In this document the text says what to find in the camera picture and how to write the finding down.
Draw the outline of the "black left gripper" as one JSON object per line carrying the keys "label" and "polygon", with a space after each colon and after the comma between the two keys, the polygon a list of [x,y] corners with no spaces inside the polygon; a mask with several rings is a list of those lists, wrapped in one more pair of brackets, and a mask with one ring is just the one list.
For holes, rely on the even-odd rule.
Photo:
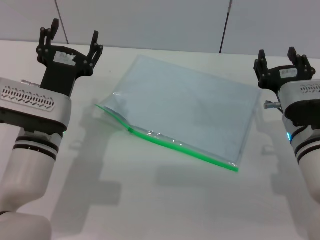
{"label": "black left gripper", "polygon": [[93,75],[104,46],[98,44],[99,32],[96,30],[87,56],[68,47],[53,46],[58,29],[57,18],[53,19],[50,28],[40,28],[37,61],[46,66],[40,88],[70,97],[77,78]]}

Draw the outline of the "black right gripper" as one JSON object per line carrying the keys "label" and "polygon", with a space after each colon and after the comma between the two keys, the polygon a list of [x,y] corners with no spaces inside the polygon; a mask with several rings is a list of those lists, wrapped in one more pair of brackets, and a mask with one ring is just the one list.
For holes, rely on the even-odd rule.
{"label": "black right gripper", "polygon": [[261,49],[254,61],[254,72],[258,79],[259,88],[267,88],[278,93],[280,88],[289,82],[311,80],[315,69],[311,66],[307,56],[299,55],[294,47],[290,47],[287,54],[293,65],[284,65],[268,69],[265,51]]}

